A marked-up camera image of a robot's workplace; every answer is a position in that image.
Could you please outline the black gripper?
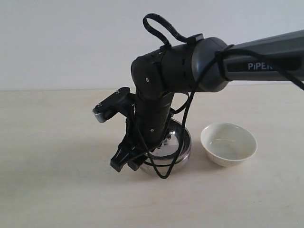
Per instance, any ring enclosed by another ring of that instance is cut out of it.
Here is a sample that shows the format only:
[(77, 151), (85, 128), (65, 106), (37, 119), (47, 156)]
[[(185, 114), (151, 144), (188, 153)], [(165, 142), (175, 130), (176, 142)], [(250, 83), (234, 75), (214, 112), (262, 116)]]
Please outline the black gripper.
[(147, 160), (147, 150), (158, 147), (167, 130), (169, 112), (174, 93), (164, 93), (155, 100), (140, 92), (123, 92), (123, 115), (126, 117), (126, 133), (110, 160), (111, 167), (120, 172), (124, 165), (137, 171)]

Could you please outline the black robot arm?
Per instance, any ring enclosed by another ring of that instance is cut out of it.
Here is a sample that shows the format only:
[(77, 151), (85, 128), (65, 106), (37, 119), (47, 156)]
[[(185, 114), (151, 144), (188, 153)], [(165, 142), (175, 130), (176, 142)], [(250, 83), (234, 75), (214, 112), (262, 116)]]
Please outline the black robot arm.
[(126, 134), (110, 164), (133, 170), (151, 159), (168, 134), (176, 93), (187, 93), (184, 111), (196, 92), (218, 92), (231, 81), (291, 81), (304, 84), (304, 33), (296, 31), (238, 45), (219, 38), (193, 37), (137, 57), (131, 65), (136, 87), (115, 92), (112, 114), (126, 117)]

